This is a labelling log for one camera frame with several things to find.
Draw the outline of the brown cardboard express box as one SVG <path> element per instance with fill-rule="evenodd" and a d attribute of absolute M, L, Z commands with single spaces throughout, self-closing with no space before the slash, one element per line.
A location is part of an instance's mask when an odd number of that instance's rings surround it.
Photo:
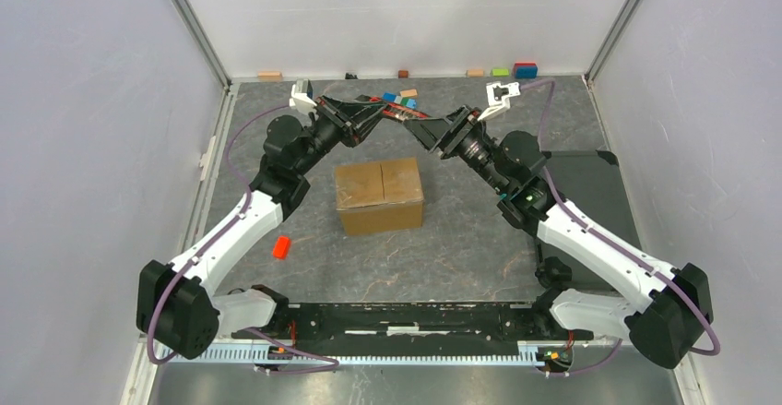
<path fill-rule="evenodd" d="M 416 159 L 340 165 L 336 210 L 350 236 L 420 228 L 424 194 Z"/>

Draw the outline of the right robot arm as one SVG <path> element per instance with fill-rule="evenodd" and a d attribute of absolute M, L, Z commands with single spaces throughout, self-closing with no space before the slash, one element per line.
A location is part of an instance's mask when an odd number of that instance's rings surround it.
<path fill-rule="evenodd" d="M 564 251 L 616 291 L 549 290 L 532 315 L 541 337 L 566 329 L 611 336 L 668 369 L 690 352 L 720 354 L 706 274 L 692 263 L 678 268 L 655 258 L 589 218 L 556 188 L 535 136 L 512 131 L 497 141 L 468 107 L 403 126 L 425 149 L 443 160 L 458 157 L 486 182 L 512 227 Z"/>

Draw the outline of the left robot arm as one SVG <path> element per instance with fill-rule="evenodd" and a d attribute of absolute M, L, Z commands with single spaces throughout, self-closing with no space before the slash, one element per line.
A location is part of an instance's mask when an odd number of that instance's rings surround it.
<path fill-rule="evenodd" d="M 278 338 L 289 312 L 268 293 L 249 289 L 218 295 L 217 288 L 241 258 L 300 206 L 310 184 L 305 175 L 336 145 L 360 145 L 386 116 L 379 100 L 339 101 L 327 96 L 303 103 L 309 123 L 283 114 L 267 127 L 259 171 L 232 211 L 191 248 L 168 263 L 151 260 L 139 274 L 136 325 L 147 336 L 154 364 L 172 356 L 195 359 L 220 336 L 257 328 Z"/>

